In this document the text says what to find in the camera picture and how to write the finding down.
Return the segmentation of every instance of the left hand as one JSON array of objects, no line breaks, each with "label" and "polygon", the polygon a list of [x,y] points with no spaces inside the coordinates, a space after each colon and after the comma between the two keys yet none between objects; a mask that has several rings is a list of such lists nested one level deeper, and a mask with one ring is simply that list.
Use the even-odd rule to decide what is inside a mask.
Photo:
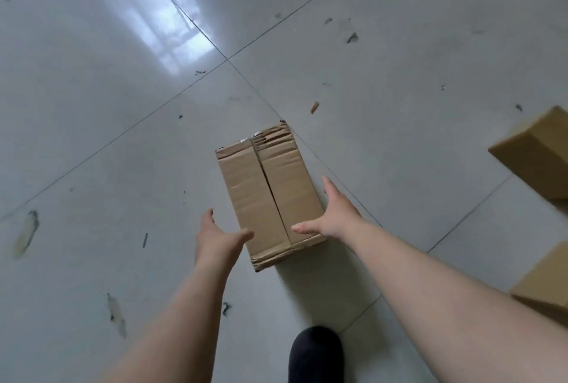
[{"label": "left hand", "polygon": [[213,220],[213,208],[209,208],[201,216],[201,230],[195,235],[195,268],[217,268],[228,275],[243,245],[252,238],[254,232],[249,229],[223,232]]}]

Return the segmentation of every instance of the tile floor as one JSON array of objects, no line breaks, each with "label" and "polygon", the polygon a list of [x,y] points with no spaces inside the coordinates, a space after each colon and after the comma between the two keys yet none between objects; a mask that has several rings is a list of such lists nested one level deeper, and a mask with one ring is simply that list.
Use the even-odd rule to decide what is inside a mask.
[{"label": "tile floor", "polygon": [[[191,270],[201,212],[237,228],[214,149],[280,118],[319,193],[329,175],[369,220],[510,288],[568,219],[486,148],[568,104],[566,1],[1,1],[2,380],[96,380]],[[216,382],[286,381],[314,323],[341,332],[351,381],[434,380],[337,243],[259,274],[245,252],[225,299]]]}]

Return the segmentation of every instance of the black shoe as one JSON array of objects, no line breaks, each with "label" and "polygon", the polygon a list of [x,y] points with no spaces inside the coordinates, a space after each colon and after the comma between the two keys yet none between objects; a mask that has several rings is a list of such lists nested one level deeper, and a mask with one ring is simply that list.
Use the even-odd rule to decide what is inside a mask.
[{"label": "black shoe", "polygon": [[288,383],[343,383],[343,347],[337,334],[312,326],[294,340],[288,362]]}]

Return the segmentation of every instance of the hand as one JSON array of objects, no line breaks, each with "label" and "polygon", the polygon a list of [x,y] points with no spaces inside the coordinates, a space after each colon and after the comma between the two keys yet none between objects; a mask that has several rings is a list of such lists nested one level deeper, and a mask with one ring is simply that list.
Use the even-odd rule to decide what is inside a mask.
[{"label": "hand", "polygon": [[345,242],[345,230],[353,222],[363,220],[359,211],[337,190],[337,187],[328,177],[322,177],[323,191],[327,194],[329,202],[325,213],[316,220],[303,221],[292,226],[297,234],[322,234],[333,236]]},{"label": "hand", "polygon": [[213,220],[213,208],[201,216],[201,230],[195,235],[195,267],[217,268],[228,275],[243,250],[243,245],[254,238],[254,232],[241,229],[223,232]]}]

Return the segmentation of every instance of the cardboard box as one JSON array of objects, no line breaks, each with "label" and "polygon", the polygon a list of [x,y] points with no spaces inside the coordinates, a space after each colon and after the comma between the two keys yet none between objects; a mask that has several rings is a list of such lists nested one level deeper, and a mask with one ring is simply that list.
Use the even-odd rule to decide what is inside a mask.
[{"label": "cardboard box", "polygon": [[560,106],[519,126],[489,152],[545,199],[568,199],[568,113]]},{"label": "cardboard box", "polygon": [[511,295],[568,327],[568,242],[553,248],[511,289]]},{"label": "cardboard box", "polygon": [[216,154],[238,223],[255,232],[246,246],[256,272],[326,239],[291,229],[318,218],[323,209],[284,121]]}]

